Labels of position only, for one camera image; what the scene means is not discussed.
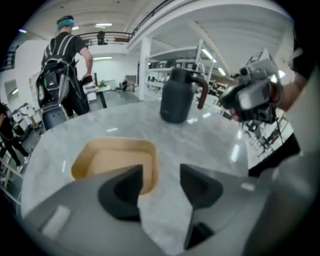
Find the black backpack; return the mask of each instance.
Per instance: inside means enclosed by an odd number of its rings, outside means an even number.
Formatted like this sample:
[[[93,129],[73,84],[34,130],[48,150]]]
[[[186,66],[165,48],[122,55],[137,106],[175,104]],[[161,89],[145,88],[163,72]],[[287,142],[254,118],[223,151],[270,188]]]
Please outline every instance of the black backpack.
[[[82,99],[78,85],[76,62],[68,61],[66,50],[74,35],[63,38],[56,54],[51,49],[51,43],[46,47],[41,63],[41,72],[36,81],[37,98],[40,108],[59,106],[69,93],[69,84]]]

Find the black office chair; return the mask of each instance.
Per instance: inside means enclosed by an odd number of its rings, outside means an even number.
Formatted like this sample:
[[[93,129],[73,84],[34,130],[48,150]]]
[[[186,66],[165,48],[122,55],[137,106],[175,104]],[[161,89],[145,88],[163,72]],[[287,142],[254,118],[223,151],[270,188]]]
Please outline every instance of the black office chair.
[[[52,105],[42,108],[43,127],[47,131],[68,120],[66,110],[62,105]]]

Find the handheld camera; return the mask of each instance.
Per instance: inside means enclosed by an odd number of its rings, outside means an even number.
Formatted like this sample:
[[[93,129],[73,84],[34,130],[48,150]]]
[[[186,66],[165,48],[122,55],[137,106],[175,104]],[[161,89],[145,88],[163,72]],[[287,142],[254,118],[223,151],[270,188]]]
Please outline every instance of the handheld camera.
[[[270,103],[270,84],[282,92],[278,68],[267,49],[253,55],[240,69],[239,85],[230,86],[220,97],[225,109],[234,109],[240,122],[259,120],[272,124],[276,109]],[[276,83],[270,81],[275,76]]]

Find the white marble countertop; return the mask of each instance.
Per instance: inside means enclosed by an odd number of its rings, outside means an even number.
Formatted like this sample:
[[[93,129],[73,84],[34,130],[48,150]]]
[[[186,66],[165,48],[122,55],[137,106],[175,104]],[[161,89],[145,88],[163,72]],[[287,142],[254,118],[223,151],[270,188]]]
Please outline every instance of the white marble countertop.
[[[181,253],[192,207],[180,187],[180,164],[245,176],[247,151],[244,136],[238,139],[238,124],[207,108],[192,105],[182,124],[163,121],[159,112],[159,101],[131,103],[90,112],[48,130],[24,174],[22,216],[73,181],[71,166],[88,141],[102,136],[147,139],[157,149],[159,179],[152,193],[139,199],[142,227],[167,254]]]

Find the wooden tray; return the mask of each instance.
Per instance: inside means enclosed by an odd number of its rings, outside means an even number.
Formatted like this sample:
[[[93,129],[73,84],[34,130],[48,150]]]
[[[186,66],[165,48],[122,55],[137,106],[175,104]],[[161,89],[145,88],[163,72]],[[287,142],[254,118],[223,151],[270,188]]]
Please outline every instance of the wooden tray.
[[[156,147],[147,140],[99,137],[89,141],[71,167],[75,180],[129,166],[143,166],[140,195],[149,193],[158,181]]]

